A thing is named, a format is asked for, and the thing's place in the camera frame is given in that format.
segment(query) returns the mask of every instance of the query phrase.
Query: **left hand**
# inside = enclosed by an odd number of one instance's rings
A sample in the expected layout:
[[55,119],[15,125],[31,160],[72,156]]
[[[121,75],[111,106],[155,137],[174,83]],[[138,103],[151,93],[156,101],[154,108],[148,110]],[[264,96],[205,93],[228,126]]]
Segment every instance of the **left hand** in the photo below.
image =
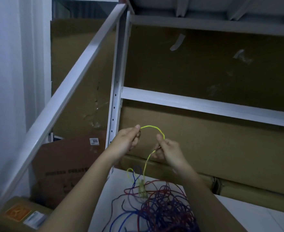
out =
[[113,156],[114,161],[119,160],[138,144],[141,135],[140,128],[140,125],[136,125],[133,128],[118,131],[117,135],[106,149],[106,151]]

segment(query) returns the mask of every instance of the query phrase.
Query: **orange warning label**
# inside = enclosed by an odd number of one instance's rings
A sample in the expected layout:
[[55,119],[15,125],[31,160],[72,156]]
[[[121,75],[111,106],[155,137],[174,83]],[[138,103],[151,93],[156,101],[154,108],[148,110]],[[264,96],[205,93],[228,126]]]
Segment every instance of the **orange warning label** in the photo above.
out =
[[27,208],[27,207],[25,207],[21,204],[16,204],[5,212],[5,216],[16,221],[16,222],[20,222],[30,212],[31,212],[31,209],[29,209],[29,208]]

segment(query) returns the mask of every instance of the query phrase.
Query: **tangled wires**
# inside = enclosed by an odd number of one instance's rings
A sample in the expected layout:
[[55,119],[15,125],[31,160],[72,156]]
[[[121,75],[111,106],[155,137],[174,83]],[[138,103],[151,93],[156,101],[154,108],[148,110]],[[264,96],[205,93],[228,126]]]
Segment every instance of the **tangled wires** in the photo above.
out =
[[[170,183],[166,182],[165,185],[161,186],[159,189],[156,186],[156,183],[162,182],[160,180],[148,181],[145,183],[145,188],[154,187],[154,190],[146,190],[148,194],[148,198],[145,199],[139,196],[138,188],[136,186],[136,181],[140,177],[134,178],[134,183],[131,188],[125,189],[124,194],[120,195],[116,199],[112,201],[112,211],[110,220],[105,225],[102,231],[108,226],[112,219],[113,214],[113,202],[122,196],[127,196],[127,201],[129,203],[130,209],[125,209],[124,203],[121,205],[123,213],[118,215],[111,223],[110,230],[116,221],[120,220],[120,218],[126,215],[125,219],[121,223],[118,232],[122,231],[125,222],[132,217],[133,215],[137,215],[137,232],[140,232],[140,223],[144,223],[147,229],[144,228],[145,232],[168,232],[168,231],[200,231],[196,219],[188,205],[188,201],[186,195],[182,191],[182,189],[175,185],[178,190],[172,190],[170,187]],[[140,209],[133,206],[133,203],[130,199],[136,201],[135,203],[139,203],[141,205]]]

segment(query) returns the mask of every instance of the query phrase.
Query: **white wall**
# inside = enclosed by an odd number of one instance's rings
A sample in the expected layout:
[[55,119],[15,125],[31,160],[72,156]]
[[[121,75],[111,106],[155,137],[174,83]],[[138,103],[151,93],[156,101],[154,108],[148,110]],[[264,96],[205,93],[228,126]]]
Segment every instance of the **white wall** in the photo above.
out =
[[[51,0],[0,0],[0,192],[51,96]],[[14,195],[29,195],[28,172]]]

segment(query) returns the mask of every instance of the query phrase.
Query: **white shelving unit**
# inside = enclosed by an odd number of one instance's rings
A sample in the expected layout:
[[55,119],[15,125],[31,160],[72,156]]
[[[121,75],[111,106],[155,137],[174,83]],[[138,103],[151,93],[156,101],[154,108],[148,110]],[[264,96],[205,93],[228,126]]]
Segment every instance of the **white shelving unit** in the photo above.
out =
[[116,4],[29,129],[19,150],[18,161],[10,181],[0,195],[0,205],[11,195],[96,57],[105,37],[115,25],[117,26],[117,35],[106,145],[113,140],[118,132],[123,99],[284,126],[284,112],[123,86],[132,24],[284,36],[284,0],[126,0],[127,3],[123,2],[124,0],[121,0]]

